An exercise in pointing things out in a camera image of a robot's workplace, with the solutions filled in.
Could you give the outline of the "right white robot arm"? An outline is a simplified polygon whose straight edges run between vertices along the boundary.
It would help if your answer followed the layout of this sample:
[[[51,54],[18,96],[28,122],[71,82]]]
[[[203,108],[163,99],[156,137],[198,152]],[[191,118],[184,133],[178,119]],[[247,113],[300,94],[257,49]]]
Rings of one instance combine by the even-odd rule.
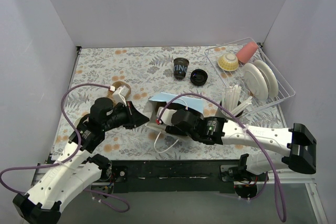
[[[301,174],[316,173],[317,141],[303,124],[281,129],[240,126],[233,120],[204,118],[185,109],[166,110],[160,121],[167,133],[206,145],[244,145],[266,151],[242,155],[239,165],[226,171],[234,180],[248,181],[255,175],[286,168]]]

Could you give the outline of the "stack of black lids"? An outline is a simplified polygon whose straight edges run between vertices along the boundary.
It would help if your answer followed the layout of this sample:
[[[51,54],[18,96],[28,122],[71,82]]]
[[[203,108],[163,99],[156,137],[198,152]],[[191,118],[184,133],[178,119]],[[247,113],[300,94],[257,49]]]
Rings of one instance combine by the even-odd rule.
[[[195,86],[203,86],[208,79],[208,74],[203,69],[195,69],[192,71],[190,81]]]

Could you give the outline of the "light blue paper bag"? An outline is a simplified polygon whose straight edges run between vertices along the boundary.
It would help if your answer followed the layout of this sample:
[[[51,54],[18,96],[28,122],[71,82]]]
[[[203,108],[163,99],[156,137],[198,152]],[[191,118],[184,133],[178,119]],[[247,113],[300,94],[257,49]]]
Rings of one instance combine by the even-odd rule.
[[[193,115],[203,116],[204,102],[197,98],[180,97],[169,103],[176,95],[169,93],[159,93],[148,99],[143,109],[143,114],[149,118],[145,126],[158,132],[154,141],[154,149],[161,154],[167,152],[178,142],[188,141],[190,138],[179,129],[173,126],[172,116],[180,109],[192,112]],[[175,138],[175,142],[165,150],[158,150],[156,143],[161,135],[167,135]]]

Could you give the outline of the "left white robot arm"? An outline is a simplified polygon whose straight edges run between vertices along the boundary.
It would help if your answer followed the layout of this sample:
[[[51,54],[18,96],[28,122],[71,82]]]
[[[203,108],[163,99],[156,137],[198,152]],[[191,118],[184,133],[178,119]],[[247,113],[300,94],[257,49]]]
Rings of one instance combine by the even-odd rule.
[[[137,128],[149,121],[132,102],[113,105],[98,98],[70,136],[54,166],[25,194],[17,194],[13,204],[28,223],[57,223],[65,207],[95,181],[106,182],[112,175],[110,160],[93,151],[105,139],[105,132]]]

